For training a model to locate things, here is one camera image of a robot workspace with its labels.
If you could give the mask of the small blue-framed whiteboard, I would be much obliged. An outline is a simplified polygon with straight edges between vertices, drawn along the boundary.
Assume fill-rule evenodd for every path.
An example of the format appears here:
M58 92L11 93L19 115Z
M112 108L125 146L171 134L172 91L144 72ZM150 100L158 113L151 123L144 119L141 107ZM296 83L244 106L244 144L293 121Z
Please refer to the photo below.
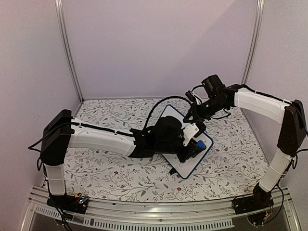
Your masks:
M175 107L168 104L160 117L172 116L178 119L182 128L185 129L186 126L190 126L189 123L184 123L184 115L178 111ZM192 140L196 141L197 144L203 143L204 149L196 155L196 157L190 157L184 163L181 163L176 154L162 154L164 159L175 169L175 171L179 174L179 176L186 180L197 168L197 166L201 163L201 161L205 158L205 156L209 153L211 148L213 147L214 141L208 136L205 132L201 133L197 138L192 137Z

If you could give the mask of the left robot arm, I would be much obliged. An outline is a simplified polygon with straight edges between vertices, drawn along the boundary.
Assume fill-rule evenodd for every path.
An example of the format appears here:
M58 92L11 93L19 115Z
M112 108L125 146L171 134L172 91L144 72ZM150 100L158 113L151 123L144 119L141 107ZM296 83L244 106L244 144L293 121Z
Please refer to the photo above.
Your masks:
M150 158L154 154L175 154L183 163L205 150L195 141L205 131L203 120L189 121L175 116L160 117L155 125L128 133L99 127L73 118L71 111L63 109L44 129L43 137L28 149L40 144L42 161L53 201L61 208L71 205L66 194L64 159L68 148L90 148L119 153L130 158Z

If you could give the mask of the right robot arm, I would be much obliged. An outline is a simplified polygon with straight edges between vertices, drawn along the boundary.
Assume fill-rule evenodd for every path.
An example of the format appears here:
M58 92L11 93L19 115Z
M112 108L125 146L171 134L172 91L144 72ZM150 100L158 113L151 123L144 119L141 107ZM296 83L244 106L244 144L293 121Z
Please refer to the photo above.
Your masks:
M239 108L266 120L266 125L275 123L275 138L269 140L272 154L266 155L269 166L249 198L249 206L259 210L267 203L271 191L288 173L292 161L296 160L303 141L308 136L304 104L299 99L282 99L277 96L254 90L246 84L226 86L218 75L206 77L199 88L203 88L207 99L201 100L188 90L185 95L190 108L185 117L196 123L210 120L218 111Z

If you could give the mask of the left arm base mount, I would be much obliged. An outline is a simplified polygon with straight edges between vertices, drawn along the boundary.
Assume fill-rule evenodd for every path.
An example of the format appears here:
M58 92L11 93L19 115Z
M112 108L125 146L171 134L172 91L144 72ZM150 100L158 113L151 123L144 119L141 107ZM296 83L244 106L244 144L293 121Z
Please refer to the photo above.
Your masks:
M47 205L52 206L61 211L68 211L78 214L86 214L89 197L82 194L69 195L65 188L54 189L48 188L49 197Z

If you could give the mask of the blue whiteboard eraser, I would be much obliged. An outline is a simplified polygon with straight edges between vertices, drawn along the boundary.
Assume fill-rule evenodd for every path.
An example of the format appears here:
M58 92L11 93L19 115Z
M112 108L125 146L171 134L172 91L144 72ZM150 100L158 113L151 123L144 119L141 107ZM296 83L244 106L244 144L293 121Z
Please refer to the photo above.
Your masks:
M201 150L204 150L206 148L206 145L201 140L197 142L196 146Z

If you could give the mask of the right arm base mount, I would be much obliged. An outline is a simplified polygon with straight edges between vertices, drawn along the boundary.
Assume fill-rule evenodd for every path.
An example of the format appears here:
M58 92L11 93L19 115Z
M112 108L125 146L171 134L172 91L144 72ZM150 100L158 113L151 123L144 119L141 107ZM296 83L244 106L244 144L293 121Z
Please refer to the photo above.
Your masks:
M265 209L274 205L271 191L266 192L257 184L250 196L236 196L231 203L235 214L243 214L260 209Z

